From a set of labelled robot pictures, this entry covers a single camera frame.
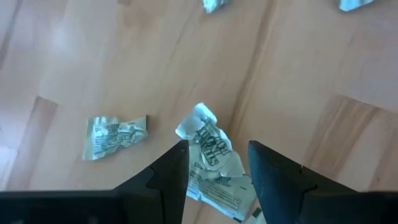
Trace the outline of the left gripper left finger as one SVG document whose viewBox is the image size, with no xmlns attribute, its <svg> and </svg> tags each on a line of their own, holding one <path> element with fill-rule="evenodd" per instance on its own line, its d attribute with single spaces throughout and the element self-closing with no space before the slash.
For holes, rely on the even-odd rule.
<svg viewBox="0 0 398 224">
<path fill-rule="evenodd" d="M 114 224 L 181 224 L 188 173 L 188 141 L 181 140 L 114 189 L 121 201 Z"/>
</svg>

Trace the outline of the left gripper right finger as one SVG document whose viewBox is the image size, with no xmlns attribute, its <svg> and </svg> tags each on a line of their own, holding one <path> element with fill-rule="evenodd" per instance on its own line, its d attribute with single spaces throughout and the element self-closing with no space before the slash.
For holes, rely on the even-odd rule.
<svg viewBox="0 0 398 224">
<path fill-rule="evenodd" d="M 285 157 L 259 141 L 248 142 L 252 184 L 267 224 L 297 224 L 305 195 L 356 191 Z"/>
</svg>

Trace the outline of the green-white tea packet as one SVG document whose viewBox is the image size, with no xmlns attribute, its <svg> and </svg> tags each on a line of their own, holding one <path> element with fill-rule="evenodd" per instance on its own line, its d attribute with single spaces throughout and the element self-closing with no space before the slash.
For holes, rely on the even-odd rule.
<svg viewBox="0 0 398 224">
<path fill-rule="evenodd" d="M 95 116 L 86 120 L 86 139 L 83 160 L 95 161 L 128 148 L 148 136 L 147 116 L 132 121 L 117 117 Z"/>
<path fill-rule="evenodd" d="M 219 8 L 227 5 L 230 0 L 201 0 L 203 3 L 204 11 L 207 14 L 211 14 L 217 11 Z"/>
<path fill-rule="evenodd" d="M 338 7 L 343 12 L 349 12 L 371 4 L 375 0 L 339 0 Z"/>
<path fill-rule="evenodd" d="M 257 207 L 244 224 L 267 224 L 262 209 Z"/>
<path fill-rule="evenodd" d="M 189 146 L 187 196 L 242 222 L 256 193 L 239 154 L 217 122 L 208 107 L 199 103 L 175 130 Z"/>
</svg>

